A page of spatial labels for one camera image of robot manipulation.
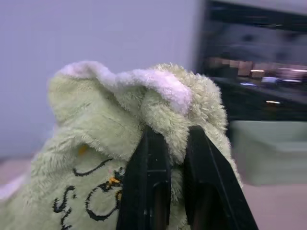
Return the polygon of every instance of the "green towel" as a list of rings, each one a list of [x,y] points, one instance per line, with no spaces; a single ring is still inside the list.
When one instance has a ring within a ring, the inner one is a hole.
[[[24,184],[1,203],[2,230],[114,230],[125,165],[145,125],[169,145],[168,229],[189,229],[178,167],[189,126],[204,128],[239,180],[220,91],[207,77],[168,64],[114,74],[83,61],[56,73],[49,100],[58,129],[33,159]]]

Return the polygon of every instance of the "white wall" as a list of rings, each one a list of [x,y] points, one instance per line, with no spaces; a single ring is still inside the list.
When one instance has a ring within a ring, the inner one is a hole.
[[[201,0],[2,0],[0,157],[37,151],[53,127],[47,80],[97,60],[112,71],[193,68]]]

